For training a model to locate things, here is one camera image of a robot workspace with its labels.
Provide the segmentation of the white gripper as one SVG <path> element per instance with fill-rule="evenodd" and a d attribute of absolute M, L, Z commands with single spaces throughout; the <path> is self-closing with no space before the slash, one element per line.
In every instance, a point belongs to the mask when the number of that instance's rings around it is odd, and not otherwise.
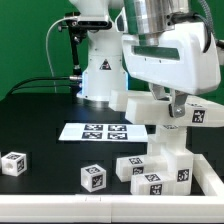
<path fill-rule="evenodd" d="M 173 30 L 160 35 L 158 47 L 140 46 L 139 37 L 128 34 L 122 36 L 122 45 L 129 74 L 150 83 L 155 100 L 168 100 L 164 87 L 171 88 L 171 117 L 185 115 L 188 94 L 207 93 L 220 84 L 215 40 L 211 37 L 210 47 L 204 53 L 202 22 L 176 24 Z"/>

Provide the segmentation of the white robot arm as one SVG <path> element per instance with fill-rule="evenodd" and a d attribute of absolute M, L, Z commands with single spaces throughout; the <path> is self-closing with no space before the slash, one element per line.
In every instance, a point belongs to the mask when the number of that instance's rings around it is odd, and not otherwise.
<path fill-rule="evenodd" d="M 156 100 L 169 89 L 171 115 L 181 117 L 189 95 L 218 87 L 210 21 L 190 11 L 189 0 L 69 1 L 79 10 L 71 26 L 89 37 L 80 98 L 108 102 L 132 76 L 147 82 Z"/>

